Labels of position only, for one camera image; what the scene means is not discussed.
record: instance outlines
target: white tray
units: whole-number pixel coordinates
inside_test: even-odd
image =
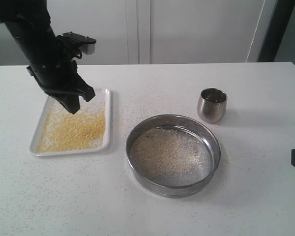
[[[110,129],[111,129],[111,91],[106,88],[94,89],[96,96],[90,101],[85,102],[82,98],[80,99],[81,108],[88,107],[91,109],[96,109],[92,101],[95,99],[104,99],[104,113],[105,113],[105,132],[103,137],[103,143],[100,147],[81,149],[81,150],[70,150],[70,151],[57,151],[57,152],[38,152],[37,148],[44,130],[46,118],[52,108],[53,104],[57,102],[55,99],[48,97],[43,108],[42,114],[40,116],[39,122],[37,124],[36,130],[32,137],[29,152],[34,156],[55,156],[55,155],[67,155],[67,154],[78,154],[87,152],[100,151],[107,147],[110,141]]]

